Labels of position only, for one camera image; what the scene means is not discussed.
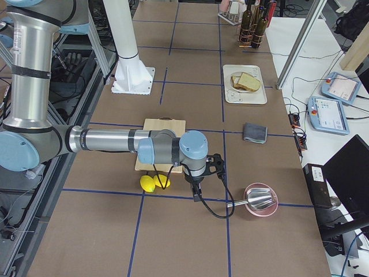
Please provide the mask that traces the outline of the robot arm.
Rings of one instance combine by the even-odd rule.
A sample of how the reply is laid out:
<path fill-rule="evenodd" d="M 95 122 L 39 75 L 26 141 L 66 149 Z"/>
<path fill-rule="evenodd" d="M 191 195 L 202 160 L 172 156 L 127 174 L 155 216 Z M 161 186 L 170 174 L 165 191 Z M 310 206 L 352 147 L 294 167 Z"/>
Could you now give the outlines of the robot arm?
<path fill-rule="evenodd" d="M 195 201 L 209 174 L 208 142 L 198 131 L 95 130 L 47 119 L 54 35 L 86 33 L 87 1 L 8 1 L 14 23 L 12 102 L 3 120 L 1 166 L 24 171 L 69 152 L 132 152 L 141 163 L 184 166 Z"/>

